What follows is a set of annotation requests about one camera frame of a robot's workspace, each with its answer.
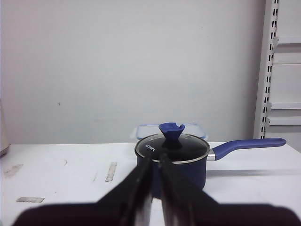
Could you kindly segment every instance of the pot lid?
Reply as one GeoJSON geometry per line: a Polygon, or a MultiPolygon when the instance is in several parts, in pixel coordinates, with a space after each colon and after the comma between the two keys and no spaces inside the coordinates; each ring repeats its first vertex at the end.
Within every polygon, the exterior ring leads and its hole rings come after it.
{"type": "Polygon", "coordinates": [[[135,152],[141,157],[152,154],[153,161],[159,162],[159,156],[166,153],[176,164],[189,163],[205,158],[209,152],[209,144],[194,135],[181,134],[185,126],[177,126],[175,122],[159,125],[162,134],[155,134],[140,140],[135,152]]]}

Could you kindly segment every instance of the blue container lid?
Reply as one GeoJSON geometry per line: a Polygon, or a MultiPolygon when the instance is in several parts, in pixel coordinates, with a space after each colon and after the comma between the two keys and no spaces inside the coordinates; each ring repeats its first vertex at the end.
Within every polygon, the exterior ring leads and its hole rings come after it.
{"type": "MultiPolygon", "coordinates": [[[[201,139],[207,140],[208,135],[203,131],[202,127],[196,123],[180,123],[179,126],[183,124],[185,129],[182,133],[195,135],[201,139]]],[[[138,140],[143,139],[144,137],[153,135],[153,134],[162,134],[159,129],[159,124],[144,124],[137,127],[136,138],[138,140]]]]}

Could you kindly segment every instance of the white wall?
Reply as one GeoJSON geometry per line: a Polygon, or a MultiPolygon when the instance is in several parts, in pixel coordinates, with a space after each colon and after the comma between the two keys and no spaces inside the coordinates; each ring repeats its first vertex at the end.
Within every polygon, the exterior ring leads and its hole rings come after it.
{"type": "Polygon", "coordinates": [[[2,0],[11,143],[127,142],[139,124],[252,138],[264,1],[2,0]]]}

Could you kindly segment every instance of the white shelf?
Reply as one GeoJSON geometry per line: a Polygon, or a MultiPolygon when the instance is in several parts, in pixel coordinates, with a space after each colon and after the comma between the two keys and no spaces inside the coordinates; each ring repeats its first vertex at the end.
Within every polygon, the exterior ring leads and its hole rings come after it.
{"type": "Polygon", "coordinates": [[[274,48],[273,51],[277,52],[277,48],[282,46],[285,47],[285,45],[296,45],[296,47],[301,47],[301,36],[279,36],[274,37],[273,39],[274,48]]]}
{"type": "Polygon", "coordinates": [[[284,109],[301,109],[300,102],[281,103],[281,102],[268,102],[269,110],[284,110],[284,109]]]}
{"type": "Polygon", "coordinates": [[[266,126],[301,126],[301,116],[268,117],[266,126]]]}

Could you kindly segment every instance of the blue lid knob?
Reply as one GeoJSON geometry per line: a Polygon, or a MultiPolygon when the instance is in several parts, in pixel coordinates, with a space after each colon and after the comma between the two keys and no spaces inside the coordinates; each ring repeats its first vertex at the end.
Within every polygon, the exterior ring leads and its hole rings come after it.
{"type": "Polygon", "coordinates": [[[166,140],[177,140],[185,129],[185,126],[177,126],[175,122],[167,122],[159,125],[159,129],[165,136],[166,140]]]}

